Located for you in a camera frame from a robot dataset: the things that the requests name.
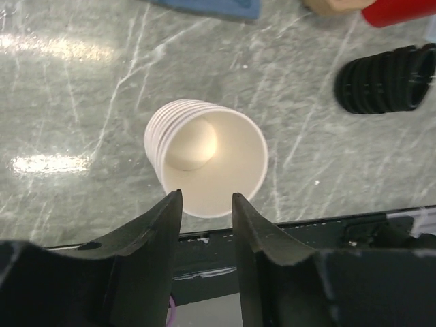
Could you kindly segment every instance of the marble countertop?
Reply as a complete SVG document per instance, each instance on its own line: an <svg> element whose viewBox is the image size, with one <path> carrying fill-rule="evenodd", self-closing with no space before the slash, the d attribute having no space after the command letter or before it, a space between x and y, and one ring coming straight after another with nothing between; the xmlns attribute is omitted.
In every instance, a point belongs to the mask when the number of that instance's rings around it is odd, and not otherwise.
<svg viewBox="0 0 436 327"><path fill-rule="evenodd" d="M253 204L272 221L435 204L434 90L380 116L332 93L343 64L423 44L426 22L374 29L285 0L246 23L139 0L0 0L0 238L79 243L147 211L164 193L144 129L180 98L261 127L269 171ZM230 226L186 216L182 232Z"/></svg>

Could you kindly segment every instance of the ribbed black object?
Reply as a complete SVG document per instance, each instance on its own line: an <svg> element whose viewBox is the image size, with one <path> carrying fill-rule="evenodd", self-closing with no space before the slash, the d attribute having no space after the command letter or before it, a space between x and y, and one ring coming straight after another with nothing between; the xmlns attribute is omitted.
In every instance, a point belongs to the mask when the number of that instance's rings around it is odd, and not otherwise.
<svg viewBox="0 0 436 327"><path fill-rule="evenodd" d="M436 44L406 46L349 62L334 95L352 114L413 111L425 98L436 69Z"/></svg>

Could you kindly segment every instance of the blue object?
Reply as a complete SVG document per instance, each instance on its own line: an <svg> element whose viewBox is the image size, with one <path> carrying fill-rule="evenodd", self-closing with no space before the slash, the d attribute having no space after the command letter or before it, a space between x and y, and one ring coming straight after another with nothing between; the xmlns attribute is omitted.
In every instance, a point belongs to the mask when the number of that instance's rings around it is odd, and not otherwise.
<svg viewBox="0 0 436 327"><path fill-rule="evenodd" d="M149 0L151 3L203 14L223 14L246 19L260 15L260 0Z"/></svg>

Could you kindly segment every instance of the red cup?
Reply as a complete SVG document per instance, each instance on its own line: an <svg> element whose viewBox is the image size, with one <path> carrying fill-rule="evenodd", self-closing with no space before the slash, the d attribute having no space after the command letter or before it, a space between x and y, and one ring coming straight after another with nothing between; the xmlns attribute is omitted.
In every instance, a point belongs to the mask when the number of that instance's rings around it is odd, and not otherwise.
<svg viewBox="0 0 436 327"><path fill-rule="evenodd" d="M436 0L377 0L362 13L369 24L385 27L436 14Z"/></svg>

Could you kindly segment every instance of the stack of white cups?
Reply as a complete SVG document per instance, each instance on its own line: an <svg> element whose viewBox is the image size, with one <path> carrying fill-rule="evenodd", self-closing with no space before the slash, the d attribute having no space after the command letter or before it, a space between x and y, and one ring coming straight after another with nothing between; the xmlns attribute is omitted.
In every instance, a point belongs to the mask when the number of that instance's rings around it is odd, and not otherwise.
<svg viewBox="0 0 436 327"><path fill-rule="evenodd" d="M183 211L202 218L232 212L232 194L251 199L268 168L259 127L235 110L198 100L160 108L144 135L145 151L166 193L181 189Z"/></svg>

